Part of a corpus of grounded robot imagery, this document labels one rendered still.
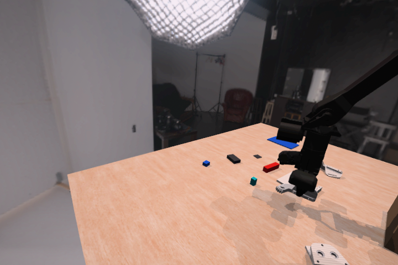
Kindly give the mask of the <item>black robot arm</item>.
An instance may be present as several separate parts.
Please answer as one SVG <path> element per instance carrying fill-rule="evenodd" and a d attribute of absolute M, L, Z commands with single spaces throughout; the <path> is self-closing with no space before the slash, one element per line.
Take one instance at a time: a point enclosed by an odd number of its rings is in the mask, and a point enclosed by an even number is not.
<path fill-rule="evenodd" d="M 302 120 L 283 116 L 276 139 L 297 144 L 303 140 L 306 130 L 304 146 L 315 151 L 326 151 L 331 136 L 341 137 L 334 124 L 339 122 L 358 101 L 396 75 L 398 75 L 398 49 L 343 91 L 316 103 L 312 111 Z M 300 151 L 284 150 L 279 153 L 277 160 L 281 165 L 295 165 L 294 168 L 299 169 L 302 155 Z"/>

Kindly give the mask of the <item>teal cube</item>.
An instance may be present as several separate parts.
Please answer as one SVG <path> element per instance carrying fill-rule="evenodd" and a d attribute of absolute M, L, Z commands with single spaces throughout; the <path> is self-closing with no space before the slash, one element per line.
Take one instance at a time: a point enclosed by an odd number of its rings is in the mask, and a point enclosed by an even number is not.
<path fill-rule="evenodd" d="M 251 180 L 250 180 L 250 184 L 251 184 L 252 186 L 255 186 L 256 183 L 257 183 L 257 178 L 252 177 Z"/>

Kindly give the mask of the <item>blue flat rectangular plate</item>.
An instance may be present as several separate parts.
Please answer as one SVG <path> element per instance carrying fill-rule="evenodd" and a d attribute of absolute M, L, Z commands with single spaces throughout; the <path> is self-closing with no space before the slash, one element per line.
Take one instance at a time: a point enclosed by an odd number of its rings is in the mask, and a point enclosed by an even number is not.
<path fill-rule="evenodd" d="M 287 149 L 293 149 L 293 148 L 295 148 L 296 146 L 299 146 L 298 144 L 295 144 L 295 143 L 286 142 L 286 141 L 282 141 L 282 140 L 277 140 L 277 139 L 276 139 L 276 136 L 274 136 L 274 137 L 272 137 L 272 138 L 269 138 L 269 139 L 267 139 L 267 140 L 269 140 L 269 141 L 271 141 L 271 142 L 273 142 L 273 143 L 275 143 L 275 144 L 278 144 L 278 145 L 280 145 L 280 146 L 283 146 L 283 147 L 285 147 L 285 148 L 287 148 Z"/>

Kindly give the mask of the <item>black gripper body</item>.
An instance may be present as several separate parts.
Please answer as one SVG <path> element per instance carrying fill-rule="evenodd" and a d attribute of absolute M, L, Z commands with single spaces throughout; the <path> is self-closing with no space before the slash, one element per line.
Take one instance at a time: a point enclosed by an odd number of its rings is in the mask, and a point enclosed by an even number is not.
<path fill-rule="evenodd" d="M 309 192 L 314 192 L 318 179 L 313 174 L 319 174 L 325 153 L 326 151 L 315 151 L 303 145 L 300 169 L 291 172 L 288 182 Z"/>

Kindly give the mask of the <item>red rectangular block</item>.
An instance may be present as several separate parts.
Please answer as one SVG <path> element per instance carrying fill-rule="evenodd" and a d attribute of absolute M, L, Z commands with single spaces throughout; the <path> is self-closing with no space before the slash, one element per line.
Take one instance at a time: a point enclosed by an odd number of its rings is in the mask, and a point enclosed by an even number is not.
<path fill-rule="evenodd" d="M 269 164 L 269 165 L 264 166 L 263 171 L 264 171 L 265 173 L 268 173 L 268 172 L 271 172 L 271 171 L 273 171 L 273 170 L 278 169 L 279 166 L 280 166 L 279 163 L 274 162 L 274 163 L 271 163 L 271 164 Z"/>

